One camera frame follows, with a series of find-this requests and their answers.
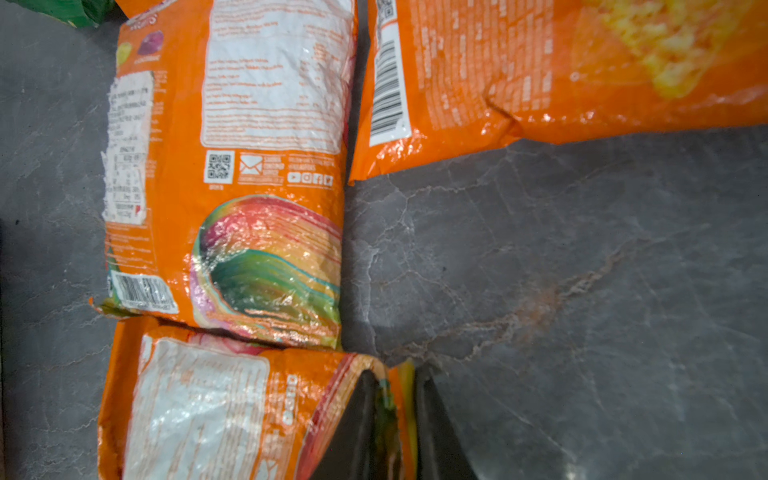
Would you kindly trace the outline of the orange mango candy bag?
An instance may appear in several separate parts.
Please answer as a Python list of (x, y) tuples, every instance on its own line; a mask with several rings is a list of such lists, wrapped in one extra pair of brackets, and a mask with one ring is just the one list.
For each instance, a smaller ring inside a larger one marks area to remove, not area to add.
[(102, 311), (340, 348), (357, 31), (353, 1), (162, 1), (122, 25)]
[(373, 479), (413, 479), (411, 363), (121, 320), (98, 419), (98, 474), (311, 479), (365, 370), (377, 379)]

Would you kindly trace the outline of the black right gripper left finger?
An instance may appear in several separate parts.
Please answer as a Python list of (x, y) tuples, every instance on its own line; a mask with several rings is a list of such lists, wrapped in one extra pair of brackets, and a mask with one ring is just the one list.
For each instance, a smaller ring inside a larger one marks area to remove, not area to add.
[(374, 478), (377, 379), (359, 377), (331, 442), (310, 476), (312, 480)]

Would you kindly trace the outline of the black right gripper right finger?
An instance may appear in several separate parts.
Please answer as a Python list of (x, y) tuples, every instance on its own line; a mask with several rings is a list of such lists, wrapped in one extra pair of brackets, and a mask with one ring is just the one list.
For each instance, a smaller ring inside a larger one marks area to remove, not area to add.
[(417, 367), (414, 381), (417, 425), (417, 478), (477, 480), (461, 447), (428, 367)]

